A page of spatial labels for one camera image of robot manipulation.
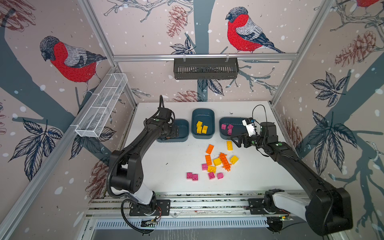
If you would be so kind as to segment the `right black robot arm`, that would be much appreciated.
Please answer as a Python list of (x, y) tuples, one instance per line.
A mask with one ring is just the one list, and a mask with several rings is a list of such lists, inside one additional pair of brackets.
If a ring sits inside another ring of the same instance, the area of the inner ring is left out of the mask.
[(304, 201), (281, 189), (268, 190), (263, 199), (264, 211), (294, 214), (322, 237), (350, 230), (353, 227), (350, 194), (320, 178), (287, 143), (280, 142), (274, 123), (260, 123), (261, 130), (257, 133), (255, 122), (253, 118), (244, 119), (242, 124), (247, 132), (232, 136), (232, 142), (239, 148), (254, 146), (257, 150), (262, 149), (263, 156), (272, 158), (287, 170), (309, 196), (309, 200)]

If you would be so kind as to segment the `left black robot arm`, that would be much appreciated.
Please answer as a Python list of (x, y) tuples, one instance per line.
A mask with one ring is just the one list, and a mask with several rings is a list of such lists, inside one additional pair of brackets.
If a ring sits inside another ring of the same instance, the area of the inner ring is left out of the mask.
[(113, 151), (109, 159), (106, 179), (108, 195), (115, 199), (124, 198), (120, 207), (122, 217), (129, 227), (143, 236), (150, 235), (153, 230), (143, 230), (132, 225), (125, 215), (124, 205), (129, 202), (144, 214), (153, 214), (156, 211), (162, 214), (161, 208), (157, 206), (155, 192), (143, 183), (142, 158), (157, 139), (168, 140), (179, 136), (175, 119), (175, 113), (165, 107), (163, 96), (160, 96), (158, 109), (144, 120), (142, 132), (127, 147)]

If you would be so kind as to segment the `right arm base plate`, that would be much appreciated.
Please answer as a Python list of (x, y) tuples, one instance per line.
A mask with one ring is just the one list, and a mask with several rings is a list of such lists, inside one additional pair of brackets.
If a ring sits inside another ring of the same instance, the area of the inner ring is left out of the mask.
[(251, 215), (289, 215), (261, 198), (248, 199), (248, 203)]

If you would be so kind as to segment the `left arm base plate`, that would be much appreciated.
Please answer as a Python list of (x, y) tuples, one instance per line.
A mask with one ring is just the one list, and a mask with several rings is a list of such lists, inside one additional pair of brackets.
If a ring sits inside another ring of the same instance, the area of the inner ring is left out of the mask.
[(170, 214), (170, 200), (151, 201), (149, 205), (132, 204), (130, 207), (130, 217), (151, 217), (151, 216), (168, 216)]

